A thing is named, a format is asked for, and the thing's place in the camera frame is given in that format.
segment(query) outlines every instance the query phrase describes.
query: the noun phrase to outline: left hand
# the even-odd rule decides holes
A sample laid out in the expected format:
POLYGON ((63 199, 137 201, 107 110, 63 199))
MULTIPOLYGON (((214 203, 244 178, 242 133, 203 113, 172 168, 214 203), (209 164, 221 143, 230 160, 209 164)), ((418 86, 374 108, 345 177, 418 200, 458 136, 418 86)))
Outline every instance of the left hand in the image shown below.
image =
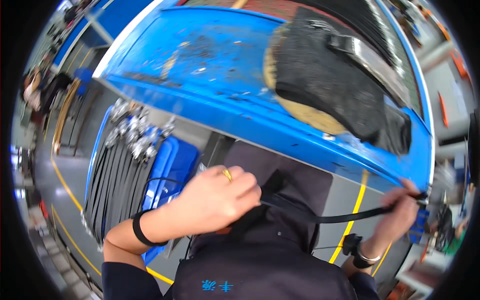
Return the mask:
POLYGON ((165 205, 174 216, 172 230, 178 236, 214 232, 238 220, 260 205, 262 190, 252 173, 228 168, 232 181, 216 166, 195 176, 172 202, 165 205))

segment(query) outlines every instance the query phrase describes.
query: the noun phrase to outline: person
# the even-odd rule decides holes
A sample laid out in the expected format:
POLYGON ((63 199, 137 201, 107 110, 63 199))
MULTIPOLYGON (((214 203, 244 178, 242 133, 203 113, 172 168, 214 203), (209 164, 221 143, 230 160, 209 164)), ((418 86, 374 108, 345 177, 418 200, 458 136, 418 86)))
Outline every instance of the person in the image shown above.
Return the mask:
POLYGON ((467 216, 454 227, 452 224, 452 211, 450 208, 447 208, 442 216, 442 220, 435 220, 430 225, 430 233, 438 232, 439 235, 444 236, 444 243, 436 247, 437 250, 449 256, 455 255, 465 238, 469 220, 470 216, 467 216))
POLYGON ((318 226, 289 212, 261 205, 272 190, 272 173, 284 173, 278 192, 317 215, 323 211, 332 175, 243 142, 235 142, 224 161, 196 175, 168 204, 121 222, 104 240, 105 300, 126 299, 379 299, 372 265, 416 219, 409 180, 383 197, 395 204, 362 242, 366 265, 354 257, 340 267, 312 256, 318 226), (162 295, 141 257, 153 245, 193 236, 189 258, 162 295))
POLYGON ((42 74, 38 67, 33 74, 24 75, 21 95, 27 105, 36 112, 46 115, 59 90, 66 90, 72 79, 65 73, 58 73, 49 84, 42 82, 42 74))

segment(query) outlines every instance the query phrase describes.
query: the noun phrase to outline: brown mat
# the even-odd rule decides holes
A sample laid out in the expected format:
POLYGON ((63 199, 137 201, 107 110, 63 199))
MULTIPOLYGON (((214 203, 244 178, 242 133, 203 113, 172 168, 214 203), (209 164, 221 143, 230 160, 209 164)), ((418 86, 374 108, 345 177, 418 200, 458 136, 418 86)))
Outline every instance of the brown mat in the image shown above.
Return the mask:
MULTIPOLYGON (((275 31, 270 40, 269 47, 265 50, 264 55, 264 80, 269 89, 275 91, 276 85, 276 61, 274 51, 284 39, 285 33, 288 32, 288 23, 280 25, 275 31)), ((307 105, 293 102, 275 95, 278 103, 288 111, 294 118, 312 127, 321 130, 328 134, 345 133, 347 130, 329 114, 309 107, 307 105)))

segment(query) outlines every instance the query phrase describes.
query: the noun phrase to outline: yellow floor line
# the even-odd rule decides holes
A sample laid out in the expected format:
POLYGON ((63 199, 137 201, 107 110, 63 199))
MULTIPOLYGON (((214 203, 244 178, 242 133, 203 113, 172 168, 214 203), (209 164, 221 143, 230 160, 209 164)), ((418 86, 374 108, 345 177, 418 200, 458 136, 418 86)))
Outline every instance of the yellow floor line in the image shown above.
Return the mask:
POLYGON ((43 135, 43 141, 47 139, 48 126, 50 125, 51 113, 48 114, 47 129, 45 129, 45 134, 43 135))
POLYGON ((88 51, 87 55, 85 55, 84 60, 83 60, 82 63, 80 64, 80 67, 79 67, 79 68, 81 68, 81 67, 84 65, 85 59, 87 59, 88 54, 90 54, 91 51, 92 51, 92 48, 90 48, 90 50, 88 51))
POLYGON ((53 217, 52 220, 53 220, 53 228, 56 229, 56 228, 57 228, 57 224, 55 223, 55 218, 53 217))
POLYGON ((57 167, 57 164, 55 163, 55 161, 53 160, 53 158, 50 158, 50 161, 52 162, 53 168, 55 169, 55 172, 57 173, 57 176, 59 177, 60 182, 61 182, 62 185, 63 185, 63 188, 67 191, 68 195, 70 195, 70 198, 72 199, 73 203, 75 203, 75 205, 77 206, 78 210, 82 211, 83 207, 80 205, 80 203, 78 203, 77 198, 75 198, 75 196, 73 195, 72 191, 71 191, 70 188, 68 187, 67 183, 66 183, 65 180, 63 179, 63 176, 60 174, 60 170, 59 170, 59 168, 57 167))
POLYGON ((381 266, 382 263, 384 262, 384 259, 385 259, 385 257, 387 256, 388 250, 390 250, 390 246, 392 246, 392 243, 390 243, 390 245, 388 245, 387 250, 385 250, 385 253, 384 253, 384 255, 382 256, 382 259, 381 259, 380 262, 378 263, 377 267, 375 268, 375 271, 373 272, 372 277, 375 276, 375 273, 377 273, 378 268, 380 268, 380 266, 381 266))
POLYGON ((53 207, 52 205, 52 213, 54 215, 54 217, 57 217, 57 220, 60 224, 60 226, 63 228, 63 231, 65 231, 65 234, 67 235, 67 237, 69 238, 70 242, 72 242, 72 245, 75 247, 75 249, 77 249, 78 253, 80 253, 80 255, 85 259, 85 261, 95 270, 95 272, 97 272, 100 276, 102 276, 102 273, 100 273, 100 271, 95 268, 95 266, 92 264, 91 261, 88 260, 88 258, 85 256, 85 254, 82 252, 82 250, 80 250, 80 248, 78 248, 77 246, 77 243, 75 243, 75 241, 72 239, 72 237, 70 236, 70 233, 68 233, 67 229, 65 228, 65 226, 63 225, 62 221, 60 220, 59 218, 59 215, 57 214, 57 211, 55 210, 55 208, 53 207))
POLYGON ((158 279, 165 281, 168 284, 173 284, 173 280, 171 280, 169 278, 166 278, 165 276, 155 272, 154 270, 150 269, 149 267, 147 267, 147 272, 150 273, 151 275, 157 277, 158 279))
POLYGON ((65 73, 68 73, 68 70, 70 70, 70 67, 72 66, 73 62, 75 61, 75 58, 77 58, 78 52, 80 52, 80 50, 82 50, 83 47, 84 47, 83 45, 80 46, 80 49, 78 49, 77 53, 76 53, 75 56, 73 57, 72 62, 70 63, 70 66, 68 66, 68 69, 67 69, 67 71, 66 71, 65 73))
MULTIPOLYGON (((361 186, 360 186, 360 191, 359 195, 357 197, 357 202, 355 202, 355 207, 353 208, 353 214, 356 214, 359 209, 360 209, 360 204, 363 199, 363 195, 365 194, 365 188, 367 187, 367 181, 368 181, 368 171, 363 170, 362 176, 361 176, 361 186)), ((329 263, 333 264, 335 262, 336 257, 342 250, 343 246, 343 240, 345 239, 345 236, 347 236, 350 233, 350 230, 352 229, 353 226, 353 221, 350 221, 347 224, 347 228, 345 228, 345 231, 343 232, 342 238, 340 239, 340 242, 338 243, 337 248, 335 249, 335 252, 333 253, 332 257, 328 261, 329 263)))

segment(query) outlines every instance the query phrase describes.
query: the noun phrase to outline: hand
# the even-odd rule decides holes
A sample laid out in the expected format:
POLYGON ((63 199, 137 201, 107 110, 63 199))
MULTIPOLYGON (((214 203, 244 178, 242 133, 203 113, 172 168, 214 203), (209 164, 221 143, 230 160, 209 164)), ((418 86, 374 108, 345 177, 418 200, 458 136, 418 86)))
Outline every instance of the hand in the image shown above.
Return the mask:
POLYGON ((172 230, 178 236, 214 232, 238 220, 260 205, 262 191, 252 173, 240 167, 228 169, 232 182, 215 166, 195 176, 182 193, 168 204, 172 230))
POLYGON ((381 199, 384 207, 395 205, 393 212, 385 215, 375 228, 375 239, 383 244, 397 241, 417 219, 418 205, 411 196, 419 194, 415 184, 402 180, 403 188, 396 188, 386 193, 381 199))

